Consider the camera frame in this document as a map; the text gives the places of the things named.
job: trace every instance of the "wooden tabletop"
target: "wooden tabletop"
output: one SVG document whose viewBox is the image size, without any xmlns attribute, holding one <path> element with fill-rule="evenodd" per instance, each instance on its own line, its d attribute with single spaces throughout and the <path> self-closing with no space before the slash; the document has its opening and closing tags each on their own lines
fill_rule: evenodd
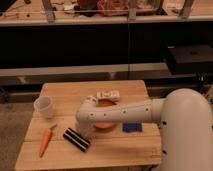
<svg viewBox="0 0 213 171">
<path fill-rule="evenodd" d="M 97 91 L 119 90 L 119 104 L 148 98 L 143 81 L 99 81 L 44 84 L 41 95 L 53 98 L 54 118 L 45 120 L 34 112 L 19 153 L 16 170 L 78 169 L 114 166 L 153 165 L 161 162 L 161 138 L 157 125 L 143 124 L 143 132 L 124 133 L 122 125 L 112 130 L 96 130 L 86 153 L 66 141 L 62 134 L 75 129 L 75 113 L 87 95 Z M 42 158 L 38 151 L 43 131 L 58 126 Z"/>
<path fill-rule="evenodd" d="M 75 3 L 77 0 L 70 0 L 70 3 Z M 172 12 L 175 7 L 179 7 L 185 0 L 164 0 L 163 8 L 168 16 L 177 16 L 177 13 Z M 102 17 L 94 15 L 93 17 L 85 17 L 77 15 L 75 12 L 65 13 L 63 9 L 64 0 L 51 0 L 53 7 L 58 7 L 58 11 L 54 11 L 56 21 L 67 21 L 75 24 L 98 24 L 98 23 L 123 23 L 126 18 L 123 16 L 116 17 Z M 213 1 L 212 0 L 195 0 L 191 16 L 211 16 L 213 15 Z M 45 10 L 42 0 L 31 0 L 31 4 L 25 4 L 24 0 L 17 0 L 6 12 L 0 16 L 0 24 L 2 22 L 27 22 L 33 24 L 34 22 L 47 22 Z"/>
</svg>

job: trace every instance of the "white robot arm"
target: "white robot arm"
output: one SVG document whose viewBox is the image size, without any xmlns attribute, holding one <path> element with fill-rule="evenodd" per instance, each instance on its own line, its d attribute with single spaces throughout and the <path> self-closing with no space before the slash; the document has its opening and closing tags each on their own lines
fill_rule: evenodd
<svg viewBox="0 0 213 171">
<path fill-rule="evenodd" d="M 96 106 L 97 99 L 87 97 L 76 113 L 76 128 L 83 136 L 94 122 L 161 122 L 161 171 L 213 170 L 212 110 L 198 92 L 180 89 L 165 99 Z"/>
</svg>

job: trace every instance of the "red object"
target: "red object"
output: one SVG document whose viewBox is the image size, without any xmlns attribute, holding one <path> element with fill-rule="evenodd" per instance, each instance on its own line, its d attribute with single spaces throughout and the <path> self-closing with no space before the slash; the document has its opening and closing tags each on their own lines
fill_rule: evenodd
<svg viewBox="0 0 213 171">
<path fill-rule="evenodd" d="M 113 106 L 116 105 L 115 102 L 111 101 L 111 100 L 99 100 L 98 101 L 98 107 L 107 107 L 107 106 Z M 99 122 L 99 123 L 95 123 L 94 126 L 97 128 L 111 128 L 113 127 L 115 124 L 114 123 L 109 123 L 109 122 Z"/>
<path fill-rule="evenodd" d="M 99 0 L 97 2 L 97 8 L 101 15 L 123 15 L 126 14 L 128 1 L 127 0 L 108 0 L 106 4 L 105 0 Z"/>
</svg>

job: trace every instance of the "carrot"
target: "carrot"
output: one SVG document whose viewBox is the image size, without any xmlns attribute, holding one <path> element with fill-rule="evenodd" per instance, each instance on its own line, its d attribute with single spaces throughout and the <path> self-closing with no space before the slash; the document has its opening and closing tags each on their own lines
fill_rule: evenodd
<svg viewBox="0 0 213 171">
<path fill-rule="evenodd" d="M 39 150 L 39 157 L 42 157 L 51 138 L 52 138 L 52 129 L 56 126 L 53 125 L 50 128 L 46 129 L 43 133 L 43 137 L 42 137 L 42 141 L 41 141 L 41 146 L 40 146 L 40 150 Z"/>
</svg>

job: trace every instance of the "white cup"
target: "white cup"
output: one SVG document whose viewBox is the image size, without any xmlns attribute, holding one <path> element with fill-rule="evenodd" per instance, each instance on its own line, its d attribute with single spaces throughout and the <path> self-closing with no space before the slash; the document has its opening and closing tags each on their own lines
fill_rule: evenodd
<svg viewBox="0 0 213 171">
<path fill-rule="evenodd" d="M 39 112 L 44 118 L 53 117 L 52 98 L 49 96 L 40 96 L 33 104 L 35 111 Z"/>
</svg>

